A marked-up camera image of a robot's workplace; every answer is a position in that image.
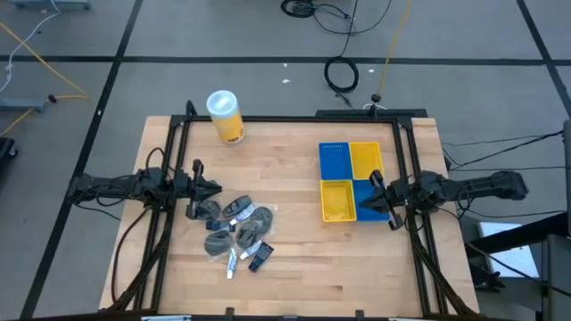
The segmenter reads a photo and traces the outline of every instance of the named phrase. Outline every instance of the wooden tabletop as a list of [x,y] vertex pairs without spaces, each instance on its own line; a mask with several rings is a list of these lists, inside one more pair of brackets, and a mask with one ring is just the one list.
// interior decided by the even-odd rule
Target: wooden tabletop
[[[169,120],[147,119],[135,169],[145,166],[154,147],[164,146]],[[340,317],[363,309],[367,317],[420,317],[408,232],[393,232],[380,222],[325,223],[321,215],[318,143],[379,142],[386,181],[391,182],[399,178],[391,126],[255,122],[245,123],[245,131],[243,142],[226,145],[210,122],[192,123],[185,171],[192,173],[192,161],[199,158],[204,177],[224,187],[217,197],[223,206],[244,194],[268,204],[275,211],[274,225],[265,242],[274,251],[255,274],[248,270],[250,259],[239,261],[234,279],[227,280],[228,256],[214,259],[206,254],[204,222],[186,218],[188,200],[178,201],[160,312],[219,315],[233,307],[237,315]],[[414,132],[421,168],[446,175],[434,119],[414,119]],[[404,131],[401,136],[411,173]],[[160,154],[154,156],[152,166],[160,166]],[[444,208],[454,211],[451,203]],[[127,202],[117,240],[141,211],[140,202]],[[150,217],[147,214],[123,244],[117,293],[140,268]],[[443,274],[467,305],[478,310],[458,221],[443,211],[433,214],[432,221]],[[101,307],[112,303],[110,276],[111,266]],[[426,276],[436,312],[432,278],[427,271]],[[151,292],[147,286],[146,306]]]

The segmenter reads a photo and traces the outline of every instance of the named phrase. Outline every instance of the metal stand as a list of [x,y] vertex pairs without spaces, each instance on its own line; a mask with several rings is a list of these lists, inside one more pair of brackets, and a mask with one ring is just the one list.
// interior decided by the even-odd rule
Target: metal stand
[[[50,0],[10,0],[11,4],[14,4],[18,8],[23,8],[25,6],[52,6]],[[54,0],[56,5],[81,5],[85,10],[91,9],[91,1],[89,0]]]
[[27,111],[30,108],[42,112],[46,108],[46,103],[38,99],[0,97],[0,111]]

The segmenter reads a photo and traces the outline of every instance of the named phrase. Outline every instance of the black cable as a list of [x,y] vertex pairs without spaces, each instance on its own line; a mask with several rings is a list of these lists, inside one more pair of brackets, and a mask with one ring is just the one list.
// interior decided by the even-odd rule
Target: black cable
[[462,163],[461,165],[459,165],[458,167],[456,167],[456,168],[454,168],[454,169],[451,169],[451,170],[460,169],[460,168],[462,168],[462,167],[464,167],[464,166],[467,166],[467,165],[469,165],[469,164],[474,164],[474,163],[477,163],[477,162],[479,162],[479,161],[487,160],[487,159],[489,159],[489,158],[491,158],[491,157],[493,157],[493,156],[497,156],[497,155],[499,155],[499,154],[501,154],[501,153],[510,152],[510,151],[513,151],[513,150],[515,150],[515,149],[521,147],[521,146],[529,145],[529,144],[532,144],[532,143],[537,143],[537,142],[539,142],[539,141],[541,141],[541,140],[544,140],[544,139],[546,139],[546,138],[553,137],[553,136],[559,136],[559,135],[561,135],[561,134],[563,134],[563,130],[560,130],[560,131],[557,132],[557,133],[552,133],[552,134],[547,134],[547,135],[539,136],[539,137],[537,137],[537,138],[535,138],[535,139],[532,139],[532,140],[530,140],[530,141],[528,141],[528,142],[525,142],[525,143],[522,143],[522,144],[517,144],[517,145],[515,145],[515,146],[511,146],[510,148],[503,149],[503,150],[501,150],[501,151],[499,151],[499,152],[494,152],[494,153],[492,153],[492,154],[489,154],[489,155],[484,156],[484,157],[480,157],[480,158],[475,159],[475,160],[472,160],[472,161],[464,162],[464,163]]
[[[292,10],[287,8],[290,3],[294,3]],[[282,12],[294,18],[309,18],[315,13],[315,6],[311,0],[284,0],[280,7]]]
[[74,202],[73,205],[75,205],[75,206],[77,206],[77,207],[79,207],[80,209],[83,209],[83,210],[92,210],[92,211],[100,212],[100,213],[103,213],[103,214],[107,215],[107,216],[110,217],[110,218],[114,218],[114,219],[117,219],[118,221],[121,221],[120,218],[118,218],[118,217],[116,217],[116,216],[114,216],[114,215],[112,215],[112,214],[110,214],[109,212],[106,212],[106,211],[104,211],[104,210],[99,210],[99,209],[96,209],[96,208],[89,208],[89,207],[86,207],[86,206],[83,206],[83,205],[79,205],[79,204],[77,204],[76,202]]
[[[323,23],[321,23],[321,21],[319,21],[317,14],[313,14],[313,18],[314,18],[315,21],[318,23],[318,25],[319,25],[322,29],[324,29],[325,31],[334,33],[334,34],[336,34],[336,35],[350,35],[350,36],[352,36],[352,35],[359,35],[359,34],[361,34],[361,33],[364,33],[364,32],[367,32],[367,31],[370,31],[370,30],[376,28],[376,27],[381,23],[381,21],[385,18],[386,13],[389,11],[389,8],[391,7],[391,4],[392,4],[392,3],[393,3],[393,0],[389,0],[389,3],[386,5],[385,11],[384,11],[383,14],[381,15],[381,17],[380,17],[380,18],[378,19],[378,21],[375,22],[371,27],[366,28],[366,29],[363,29],[363,30],[358,30],[358,31],[352,31],[352,26],[349,28],[350,31],[348,31],[348,32],[347,32],[347,31],[336,31],[336,30],[332,30],[332,29],[326,28],[326,27],[323,25]],[[322,6],[328,6],[328,7],[332,7],[332,8],[334,8],[334,9],[336,9],[338,12],[340,12],[340,13],[343,15],[343,17],[339,17],[339,18],[344,18],[344,19],[348,19],[348,18],[349,18],[349,14],[347,14],[347,13],[344,12],[343,10],[341,10],[341,9],[339,9],[338,7],[336,7],[336,6],[334,6],[334,5],[331,5],[331,4],[318,4],[318,5],[315,7],[315,12],[317,12],[317,11],[319,10],[319,8],[322,7]]]
[[513,168],[513,169],[450,169],[450,171],[501,171],[501,170],[532,170],[532,169],[571,169],[566,166],[537,166],[529,168]]
[[527,138],[537,138],[543,135],[530,135],[530,136],[520,136],[520,137],[512,137],[512,138],[504,138],[504,139],[494,139],[489,141],[479,141],[479,142],[472,142],[472,143],[462,143],[462,144],[453,144],[453,143],[443,143],[445,145],[454,146],[454,147],[461,147],[461,146],[471,146],[475,144],[494,144],[494,143],[502,143],[502,142],[510,142],[515,140],[527,139]]
[[151,162],[151,157],[153,157],[153,154],[155,152],[161,152],[162,158],[164,158],[164,151],[161,147],[154,147],[149,154],[146,156],[146,160],[145,160],[145,170],[148,170],[150,165],[149,163]]
[[516,214],[516,215],[507,215],[507,216],[493,216],[493,215],[485,215],[480,212],[476,212],[475,210],[468,210],[478,216],[483,218],[524,218],[524,217],[531,217],[536,215],[544,215],[544,214],[553,214],[553,213],[566,213],[566,210],[549,210],[544,212],[536,212],[536,213],[527,213],[527,214]]
[[113,259],[113,269],[112,269],[112,273],[111,273],[111,298],[113,300],[113,303],[115,303],[117,301],[117,295],[115,294],[115,287],[116,287],[115,286],[115,279],[117,277],[117,265],[119,262],[119,252],[121,251],[121,245],[123,245],[123,242],[125,242],[125,238],[127,238],[127,234],[131,231],[131,229],[133,229],[133,227],[143,218],[143,216],[148,211],[149,211],[149,209],[145,209],[141,213],[141,215],[139,215],[137,218],[135,218],[133,223],[131,223],[131,225],[127,227],[127,230],[125,230],[125,233],[123,233],[123,235],[119,239],[119,243],[117,244],[117,250],[115,251],[115,258]]
[[549,284],[547,284],[547,283],[544,282],[544,281],[536,280],[534,277],[531,277],[531,276],[525,274],[524,272],[522,272],[522,271],[520,271],[520,270],[518,270],[518,269],[515,269],[515,268],[513,268],[513,267],[511,267],[511,266],[509,266],[509,265],[507,265],[507,264],[505,264],[504,262],[502,262],[502,261],[500,261],[500,260],[494,258],[494,256],[492,256],[491,254],[488,254],[488,253],[486,253],[486,252],[484,252],[484,251],[482,251],[482,250],[476,248],[476,247],[475,247],[474,245],[472,245],[470,242],[466,242],[465,245],[467,245],[467,246],[468,246],[469,248],[471,248],[472,250],[474,250],[474,251],[476,251],[476,252],[478,252],[478,253],[484,255],[485,257],[487,257],[487,258],[489,258],[489,259],[495,261],[496,263],[500,264],[501,266],[505,267],[506,269],[508,269],[508,270],[510,270],[510,271],[512,271],[512,272],[514,272],[514,273],[517,273],[517,274],[523,276],[524,278],[526,278],[526,279],[528,279],[528,280],[531,280],[531,281],[533,281],[533,282],[536,282],[536,283],[540,284],[541,286],[543,286],[543,287],[545,287],[545,288],[548,288],[548,289],[550,289],[550,290],[552,290],[552,291],[559,292],[559,293],[561,293],[561,294],[563,294],[563,295],[565,295],[565,296],[567,296],[567,297],[571,297],[571,293],[570,293],[570,292],[561,290],[561,289],[559,289],[559,288],[556,287],[556,286],[549,285]]
[[452,158],[452,156],[450,156],[450,154],[444,149],[444,147],[443,147],[443,152],[444,152],[444,154],[446,155],[446,157],[448,157],[448,159],[449,159],[452,163],[454,163],[454,165],[460,166],[460,163],[458,163],[457,161],[455,161],[455,160]]
[[[359,0],[355,0],[355,5],[353,6],[353,13],[352,13],[352,17],[351,17],[351,26],[349,27],[349,30],[351,30],[353,28],[353,22],[355,19],[355,13],[357,12],[357,4],[358,3],[359,3]],[[355,65],[355,63],[353,63],[349,59],[342,57],[343,54],[345,54],[345,50],[347,50],[347,45],[349,44],[350,38],[351,38],[351,33],[348,33],[347,38],[345,39],[345,46],[343,47],[342,52],[338,56],[330,58],[329,60],[327,60],[327,62],[325,63],[325,69],[324,69],[323,73],[324,73],[325,81],[327,82],[327,85],[331,89],[333,89],[333,91],[335,91],[336,96],[343,99],[343,101],[348,106],[352,107],[351,101],[349,101],[349,99],[343,95],[346,93],[351,93],[353,90],[355,90],[355,88],[359,84],[359,69],[357,68],[357,65]],[[353,71],[353,82],[350,86],[339,87],[331,81],[331,79],[329,78],[329,66],[331,66],[332,62],[344,62],[347,65],[349,65],[349,67],[351,67],[351,70]]]
[[[410,232],[409,225],[407,224],[408,221],[409,221],[409,213],[407,213],[407,215],[404,216],[404,229]],[[421,220],[421,224],[419,227],[417,227],[417,230],[415,231],[415,233],[420,232],[420,230],[423,229],[424,226],[425,226],[425,221]]]

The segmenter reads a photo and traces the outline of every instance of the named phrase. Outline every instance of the electrical cord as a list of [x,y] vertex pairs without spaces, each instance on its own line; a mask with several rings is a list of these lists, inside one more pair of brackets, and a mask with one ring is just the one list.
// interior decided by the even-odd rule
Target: electrical cord
[[99,213],[105,214],[105,215],[107,215],[107,216],[108,216],[108,217],[110,217],[110,218],[113,218],[113,219],[116,219],[116,220],[118,220],[118,221],[121,221],[121,219],[120,219],[120,218],[118,218],[118,217],[116,217],[116,216],[112,215],[112,214],[111,214],[111,213],[109,213],[108,211],[105,211],[105,210],[99,210],[99,209],[96,209],[96,208],[90,208],[90,207],[87,207],[87,206],[79,205],[77,202],[74,202],[74,203],[73,203],[73,205],[75,205],[75,206],[79,207],[80,209],[83,209],[83,210],[92,210],[92,211],[96,211],[96,212],[99,212]]
[[[164,158],[164,151],[161,147],[154,147],[149,154],[146,156],[146,160],[145,160],[145,170],[148,170],[150,167],[150,162],[151,162],[151,157],[153,156],[153,154],[155,152],[161,152],[162,158]],[[168,165],[169,169],[172,171],[176,171],[174,168],[172,168],[170,165]]]
[[381,84],[379,85],[377,94],[379,97],[383,96],[383,91],[385,90],[385,80],[386,80],[386,73],[389,69],[389,61],[393,56],[394,48],[396,47],[396,43],[399,40],[399,36],[401,35],[402,25],[404,25],[404,21],[407,20],[409,16],[410,7],[412,6],[412,0],[407,2],[407,6],[404,8],[404,12],[402,13],[401,20],[399,21],[399,28],[394,32],[393,41],[391,41],[391,45],[389,46],[389,50],[386,53],[385,59],[385,67],[383,68],[383,73],[381,75]]
[[499,152],[494,152],[494,153],[491,153],[491,154],[486,155],[486,156],[484,156],[484,157],[480,157],[480,158],[475,159],[475,160],[472,160],[472,161],[467,161],[467,162],[461,163],[461,164],[459,164],[456,168],[451,169],[451,170],[460,169],[460,168],[463,168],[463,167],[465,167],[465,166],[467,166],[467,165],[474,164],[474,163],[477,163],[477,162],[479,162],[479,161],[487,160],[487,159],[489,159],[489,158],[491,158],[491,157],[493,157],[493,156],[497,156],[497,155],[500,155],[500,154],[505,153],[505,152],[510,152],[510,151],[513,151],[513,150],[515,150],[515,149],[517,149],[517,148],[519,148],[519,147],[526,146],[526,145],[533,144],[533,143],[537,143],[537,142],[540,142],[540,141],[542,141],[542,140],[544,140],[544,139],[547,139],[547,138],[549,138],[549,137],[559,136],[559,135],[561,135],[561,134],[563,134],[563,130],[560,130],[560,131],[557,132],[557,133],[552,133],[552,134],[547,134],[547,135],[539,136],[539,137],[537,137],[537,138],[535,138],[535,139],[532,139],[532,140],[527,141],[527,142],[522,143],[522,144],[517,144],[517,145],[515,145],[515,146],[511,146],[510,148],[503,149],[503,150],[501,150],[501,151],[499,151]]
[[502,171],[502,170],[533,170],[533,169],[571,169],[567,166],[537,166],[529,168],[513,168],[513,169],[450,169],[450,171]]
[[81,89],[80,86],[76,85],[75,83],[73,83],[73,81],[65,78],[65,76],[63,76],[60,72],[58,72],[56,69],[54,69],[54,67],[52,67],[49,63],[47,63],[44,58],[42,58],[39,54],[37,54],[34,49],[30,48],[28,44],[24,43],[23,40],[21,40],[13,31],[10,30],[10,28],[8,28],[5,24],[3,24],[2,22],[0,22],[0,27],[2,27],[2,29],[4,29],[10,36],[12,36],[14,39],[16,39],[16,41],[18,41],[19,43],[21,43],[24,48],[26,48],[26,50],[28,50],[34,57],[36,57],[36,59],[38,59],[40,62],[42,62],[42,64],[44,66],[46,66],[46,68],[48,68],[55,76],[61,78],[63,81],[65,81],[67,84],[69,84],[70,86],[76,88],[77,90],[79,90],[79,92],[81,94],[86,94],[86,92]]
[[[443,209],[443,208],[438,208],[438,209],[444,210],[444,211],[450,213],[453,217],[455,217],[455,219],[457,219],[457,220],[460,222],[461,218],[460,218],[460,217],[457,217],[456,215],[454,215],[454,213],[452,213],[451,211],[449,211],[449,210],[447,210],[447,209]],[[477,214],[477,215],[482,215],[482,214],[477,213],[477,212],[475,212],[475,211],[473,211],[473,210],[468,210],[468,211],[474,212],[474,213]],[[559,211],[549,211],[549,212],[542,212],[542,213],[530,213],[530,214],[512,215],[512,216],[506,216],[506,217],[504,217],[504,218],[514,218],[514,217],[531,216],[531,215],[539,215],[539,214],[549,214],[549,213],[557,213],[557,212],[559,212]],[[567,292],[567,291],[564,291],[564,290],[561,290],[561,289],[559,289],[559,288],[556,287],[556,286],[549,285],[549,284],[547,284],[547,283],[545,283],[545,282],[543,282],[543,281],[536,280],[535,278],[533,278],[533,277],[531,277],[531,276],[529,276],[529,275],[527,275],[527,274],[521,272],[520,270],[518,270],[518,269],[516,269],[516,268],[513,268],[513,267],[511,267],[511,266],[505,264],[504,262],[502,262],[502,261],[500,261],[500,260],[494,258],[494,256],[492,256],[492,254],[488,254],[488,253],[486,253],[486,252],[484,252],[484,251],[482,251],[482,250],[476,248],[476,247],[475,247],[472,243],[470,243],[470,242],[465,242],[465,245],[467,245],[467,246],[468,246],[469,248],[471,248],[472,250],[474,250],[474,251],[476,251],[476,252],[478,252],[478,253],[484,255],[485,257],[487,257],[487,258],[489,258],[489,259],[495,261],[496,263],[500,264],[501,266],[505,267],[506,269],[508,269],[508,270],[510,270],[510,271],[512,271],[512,272],[514,272],[514,273],[517,273],[517,274],[519,274],[519,275],[525,277],[526,279],[529,279],[529,280],[534,281],[534,282],[536,282],[536,283],[538,283],[538,284],[541,284],[542,286],[544,286],[544,287],[546,287],[546,288],[548,288],[548,289],[551,289],[552,291],[559,292],[559,293],[561,293],[561,294],[563,294],[563,295],[565,295],[565,296],[567,296],[567,297],[571,297],[571,293],[569,293],[569,292]]]
[[[287,8],[290,3],[294,3],[291,10]],[[282,12],[294,18],[309,18],[315,12],[315,6],[311,0],[284,0],[281,4]]]
[[131,231],[131,229],[133,229],[133,227],[143,218],[143,216],[148,211],[149,209],[145,209],[137,218],[135,218],[133,223],[131,223],[131,225],[127,227],[127,230],[125,230],[125,233],[123,233],[123,235],[119,239],[119,243],[117,244],[117,250],[115,251],[115,258],[113,259],[113,268],[111,273],[111,298],[113,300],[113,303],[117,302],[117,295],[115,294],[116,293],[115,288],[117,286],[115,284],[115,281],[117,278],[117,266],[119,263],[119,252],[121,251],[121,246],[123,245],[123,242],[125,242],[125,239],[127,238],[127,235]]
[[[57,6],[55,5],[54,1],[52,0],[52,5],[54,6],[54,8],[56,9],[56,11],[58,13],[56,13],[55,15],[60,14],[60,10],[57,8]],[[36,30],[39,28],[39,26],[41,24],[43,24],[44,22],[46,22],[47,20],[53,18],[55,15],[52,15],[50,17],[47,17],[45,20],[43,20],[42,22],[40,22],[35,28],[34,31],[25,39],[22,40],[20,39],[10,28],[8,28],[5,24],[3,24],[2,22],[0,22],[0,27],[2,29],[4,29],[4,31],[6,31],[6,33],[8,33],[10,36],[12,36],[16,41],[18,41],[20,43],[20,45],[18,45],[16,47],[16,49],[14,49],[12,51],[12,53],[10,54],[10,57],[8,59],[8,65],[6,66],[6,69],[8,70],[8,75],[6,77],[6,82],[4,83],[4,85],[2,86],[2,89],[0,89],[0,93],[2,93],[4,91],[4,89],[8,86],[8,84],[10,83],[10,81],[12,80],[12,58],[13,55],[23,46],[24,48],[26,48],[26,50],[28,50],[31,54],[34,55],[34,57],[36,57],[36,59],[38,59],[40,62],[42,62],[42,64],[44,66],[46,66],[53,74],[55,74],[57,77],[63,79],[63,81],[65,81],[66,83],[68,83],[70,86],[73,86],[74,88],[76,88],[77,90],[79,90],[80,93],[85,94],[86,92],[81,89],[80,86],[76,85],[75,83],[73,83],[71,80],[65,78],[65,76],[63,76],[60,72],[58,72],[56,69],[54,69],[54,67],[52,67],[49,63],[47,63],[39,54],[37,54],[31,47],[29,47],[28,44],[26,44],[26,42],[28,42],[31,39],[31,36],[33,36],[36,32]],[[87,99],[88,97],[86,95],[60,95],[60,96],[56,96],[56,99],[72,99],[72,98],[76,98],[76,99]],[[54,100],[52,99],[48,99],[47,101],[50,101],[52,103],[55,103]],[[30,113],[33,111],[33,109],[29,109],[26,112],[24,112],[24,114],[22,114],[19,118],[17,118],[12,124],[10,124],[8,126],[7,129],[5,129],[2,134],[0,134],[0,136],[4,136],[6,135],[10,130],[12,130],[18,123],[20,123],[23,119],[25,119],[26,117],[28,117],[30,115]]]
[[[419,214],[419,215],[422,217],[422,213],[420,213],[420,212],[417,211],[417,210],[416,210],[416,212],[417,212],[417,214]],[[408,221],[409,221],[409,213],[407,213],[407,214],[404,216],[404,229],[407,230],[408,232],[410,232],[409,225],[407,224]],[[415,233],[420,232],[420,230],[425,227],[425,221],[422,220],[421,222],[422,222],[422,223],[420,224],[419,227],[417,227],[417,230],[415,231]]]
[[494,139],[494,140],[489,140],[489,141],[479,141],[479,142],[462,143],[462,144],[443,143],[443,145],[461,147],[461,146],[471,146],[471,145],[475,145],[475,144],[495,144],[495,143],[502,143],[502,142],[510,142],[510,141],[515,141],[515,140],[527,139],[527,138],[537,138],[537,137],[541,137],[541,136],[543,136],[543,135],[511,137],[511,138]]
[[62,14],[62,12],[60,11],[60,9],[57,7],[57,5],[55,5],[54,0],[51,0],[52,2],[52,6],[54,7],[54,9],[56,10],[56,13],[46,17],[45,19],[41,20],[36,27],[32,30],[32,32],[29,33],[29,36],[26,37],[26,39],[24,39],[24,41],[20,41],[20,44],[18,46],[16,46],[16,48],[14,48],[14,50],[12,50],[12,52],[10,53],[10,56],[8,57],[8,64],[6,65],[6,81],[4,82],[4,85],[2,87],[0,87],[0,93],[2,93],[7,87],[8,84],[10,84],[10,82],[12,81],[12,68],[13,68],[13,64],[12,64],[12,59],[14,54],[16,54],[16,52],[18,52],[18,50],[20,50],[20,48],[22,48],[23,45],[26,45],[26,43],[32,38],[34,37],[34,35],[36,34],[36,31],[46,22],[48,22],[49,20],[51,20],[52,18]]
[[[326,27],[323,25],[323,23],[321,23],[321,21],[319,21],[317,14],[314,13],[314,14],[313,14],[313,18],[314,18],[315,21],[318,23],[318,25],[319,25],[322,29],[324,29],[325,31],[334,33],[334,34],[336,34],[336,35],[351,35],[351,36],[355,36],[355,35],[359,35],[359,34],[365,33],[365,32],[367,32],[367,31],[370,31],[370,30],[376,28],[376,27],[381,23],[381,21],[383,21],[383,19],[385,18],[386,13],[389,11],[389,8],[391,7],[391,4],[392,4],[392,3],[393,3],[393,0],[389,0],[388,4],[386,5],[385,11],[384,11],[383,14],[381,15],[381,17],[377,20],[377,22],[375,22],[372,26],[370,26],[370,27],[368,27],[368,28],[365,28],[365,29],[363,29],[363,30],[352,31],[352,26],[351,26],[350,29],[349,29],[350,31],[337,31],[337,30],[332,30],[332,29],[326,28]],[[332,13],[332,12],[329,12],[329,11],[326,11],[326,12],[328,12],[328,13],[330,13],[330,14],[333,14],[334,16],[336,16],[336,17],[338,17],[338,18],[346,19],[346,20],[349,20],[349,21],[353,22],[353,18],[350,18],[349,14],[345,13],[343,10],[341,10],[341,9],[339,9],[338,7],[336,7],[336,6],[334,6],[334,5],[331,5],[331,4],[318,4],[317,6],[315,6],[314,12],[318,12],[318,11],[321,9],[321,7],[331,7],[331,8],[334,8],[334,9],[336,9],[338,12],[340,12],[340,13],[342,14],[342,16],[338,16],[338,15]]]
[[563,295],[565,295],[565,296],[567,296],[567,297],[571,297],[571,293],[570,293],[570,292],[567,292],[567,291],[565,291],[565,290],[561,290],[561,289],[559,289],[559,288],[556,287],[556,286],[549,285],[549,284],[547,284],[547,282],[540,281],[540,280],[536,280],[534,277],[531,277],[531,276],[525,274],[524,272],[522,272],[522,271],[520,271],[520,270],[518,270],[518,269],[515,269],[515,268],[513,268],[513,267],[507,265],[506,263],[504,263],[504,262],[502,262],[502,261],[500,261],[500,260],[494,258],[493,255],[488,254],[488,253],[486,253],[486,252],[484,252],[484,251],[482,251],[482,250],[476,248],[476,247],[475,247],[474,245],[472,245],[472,243],[470,243],[470,242],[466,242],[465,245],[467,245],[467,246],[468,246],[469,248],[471,248],[472,250],[474,250],[474,251],[476,251],[476,252],[478,252],[478,253],[484,255],[485,257],[487,257],[487,258],[489,258],[489,259],[495,261],[496,263],[500,264],[501,266],[505,267],[506,269],[510,270],[511,272],[517,273],[517,274],[523,276],[524,278],[526,278],[526,279],[528,279],[528,280],[531,280],[531,281],[533,281],[533,282],[535,282],[535,283],[538,283],[538,284],[540,284],[542,287],[545,287],[545,288],[550,289],[550,290],[555,291],[555,292],[559,292],[559,293],[561,293],[561,294],[563,294]]
[[[355,5],[353,6],[353,13],[351,16],[351,26],[349,27],[349,30],[351,30],[353,28],[353,22],[355,20],[355,13],[357,12],[357,4],[358,3],[359,3],[359,0],[355,0]],[[353,63],[349,59],[343,57],[343,55],[345,54],[345,50],[347,50],[347,45],[349,44],[350,38],[351,38],[351,33],[347,33],[347,38],[345,39],[345,45],[343,46],[342,52],[338,56],[332,57],[326,61],[323,73],[324,73],[325,81],[327,82],[327,85],[333,91],[335,91],[335,96],[343,99],[345,104],[347,104],[348,106],[350,106],[352,108],[351,101],[349,101],[349,99],[343,95],[343,94],[347,94],[347,93],[352,93],[353,90],[355,90],[355,88],[359,84],[359,69],[357,68],[357,65],[355,65],[355,63]],[[331,78],[329,78],[329,67],[331,66],[331,63],[333,63],[333,62],[344,62],[351,68],[351,70],[353,71],[353,82],[350,86],[339,87],[331,81]]]
[[532,217],[532,216],[536,216],[536,215],[545,215],[545,214],[554,214],[554,213],[561,214],[561,213],[567,212],[566,210],[549,210],[549,211],[544,211],[544,212],[527,213],[527,214],[493,216],[493,215],[485,215],[485,214],[482,214],[482,213],[477,212],[475,210],[468,210],[468,211],[476,214],[477,216],[481,216],[483,218],[524,218],[524,217]]
[[[55,99],[87,99],[87,96],[85,96],[85,95],[58,95],[58,96],[55,96],[54,98]],[[52,102],[52,100],[50,98],[48,98],[48,99],[46,99],[46,102]],[[18,125],[18,123],[20,123],[26,117],[28,117],[30,115],[30,113],[33,111],[34,111],[34,108],[30,108],[26,112],[24,112],[19,118],[17,118],[15,121],[13,121],[12,124],[8,125],[8,127],[2,133],[0,133],[0,137],[8,134],[8,132],[10,132],[16,125]]]

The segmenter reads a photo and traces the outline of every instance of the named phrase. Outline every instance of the black mount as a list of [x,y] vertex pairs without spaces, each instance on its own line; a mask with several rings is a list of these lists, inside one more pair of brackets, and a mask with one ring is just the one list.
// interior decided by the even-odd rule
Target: black mount
[[378,170],[368,178],[375,191],[359,206],[379,213],[391,213],[389,225],[399,229],[401,217],[394,212],[397,206],[408,206],[414,210],[434,213],[445,202],[471,200],[496,196],[501,199],[520,201],[529,192],[521,174],[513,171],[499,171],[489,177],[455,181],[438,173],[423,170],[412,184],[401,179],[393,181],[387,188]]
[[[157,226],[154,225],[154,228],[149,227],[147,245],[150,244],[150,246],[145,246],[141,269],[127,290],[104,311],[124,310],[136,295],[135,305],[139,305],[142,302],[142,294],[139,293],[144,291],[145,280],[154,265],[159,262],[158,269],[164,269],[177,199],[188,198],[191,204],[195,204],[222,192],[222,186],[203,178],[204,165],[200,160],[193,161],[193,178],[190,178],[183,170],[189,126],[195,116],[196,110],[192,102],[188,101],[186,103],[186,115],[170,118],[169,133],[160,168],[140,169],[136,174],[114,178],[92,177],[88,174],[83,174],[80,177],[73,178],[70,183],[67,196],[76,204],[99,200],[100,198],[138,200],[144,203],[145,208],[153,209],[152,220],[158,220],[160,213],[166,212],[166,220],[159,242],[153,248]],[[174,144],[175,132],[179,127],[182,127],[182,134],[178,146],[176,166],[173,169],[174,175],[171,176],[169,170],[172,145]],[[162,279],[162,276],[163,272],[157,272],[156,282],[158,282],[159,278]],[[160,283],[161,281],[155,283],[152,309],[158,308],[155,302],[160,298]]]

